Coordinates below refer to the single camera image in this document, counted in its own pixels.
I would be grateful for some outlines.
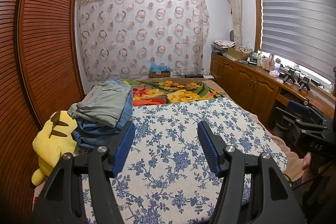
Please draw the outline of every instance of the cabinet door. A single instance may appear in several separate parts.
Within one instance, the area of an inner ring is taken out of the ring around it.
[[[256,75],[250,70],[240,66],[236,68],[236,94],[235,102],[247,111],[251,110],[250,99],[253,92],[253,82]]]
[[[257,76],[252,88],[250,111],[258,116],[262,124],[265,124],[273,108],[279,86],[264,77]]]
[[[219,85],[225,90],[225,92],[235,100],[236,81],[235,81],[235,64],[227,59],[222,61],[222,73],[220,77]]]
[[[215,82],[219,85],[219,73],[221,71],[221,62],[215,56],[211,56],[211,65],[210,65],[211,75],[215,78]]]
[[[29,98],[43,125],[84,98],[74,41],[75,0],[21,0],[20,63]]]

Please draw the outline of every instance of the folded clothes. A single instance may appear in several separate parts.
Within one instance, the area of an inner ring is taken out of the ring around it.
[[[81,102],[72,104],[68,115],[73,119],[82,118],[115,127],[130,90],[131,86],[122,82],[98,83]]]
[[[118,85],[126,85],[116,79],[109,79],[108,82]],[[130,88],[124,102],[124,108],[115,127],[106,126],[99,122],[92,122],[83,118],[76,118],[77,128],[72,132],[73,139],[79,146],[94,149],[97,146],[107,145],[111,136],[120,133],[126,121],[130,120],[132,114],[133,91]]]

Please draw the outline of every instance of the window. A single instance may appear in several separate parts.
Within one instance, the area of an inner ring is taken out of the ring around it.
[[[262,56],[269,57],[269,52],[261,52]],[[308,76],[311,79],[316,80],[317,82],[321,83],[327,90],[330,89],[331,81],[324,78],[323,76],[319,75],[318,73],[304,67],[301,65],[296,64],[295,62],[288,60],[286,58],[283,58],[282,56],[274,55],[274,60],[279,58],[281,60],[281,64],[286,67],[289,66],[293,69],[301,71],[301,78],[303,78],[305,75]]]
[[[320,82],[334,82],[335,0],[259,0],[257,16],[258,9],[257,50],[260,47],[298,64],[299,70],[316,74]]]

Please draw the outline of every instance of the blue gripper pad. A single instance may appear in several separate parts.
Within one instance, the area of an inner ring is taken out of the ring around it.
[[[215,173],[215,175],[218,176],[219,172],[221,171],[218,163],[219,156],[202,122],[199,122],[197,125],[197,135],[211,172]]]
[[[130,123],[129,127],[127,128],[124,137],[122,138],[120,145],[117,148],[117,151],[114,154],[113,158],[113,168],[111,173],[113,177],[117,177],[117,174],[120,173],[125,165],[128,152],[131,149],[131,145],[133,143],[135,136],[135,125],[134,123]]]
[[[297,102],[294,102],[292,100],[290,100],[287,103],[287,107],[290,110],[294,111],[295,113],[303,115],[303,116],[308,116],[309,117],[312,114],[312,111],[308,106],[301,105],[301,104],[299,104]]]

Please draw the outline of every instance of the yellow plush toy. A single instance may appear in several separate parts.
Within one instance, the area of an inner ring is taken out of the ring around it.
[[[58,111],[46,121],[33,141],[33,149],[38,155],[40,168],[31,177],[32,187],[39,185],[45,176],[50,176],[64,153],[74,152],[77,143],[72,139],[71,132],[76,127],[76,120],[66,111]]]

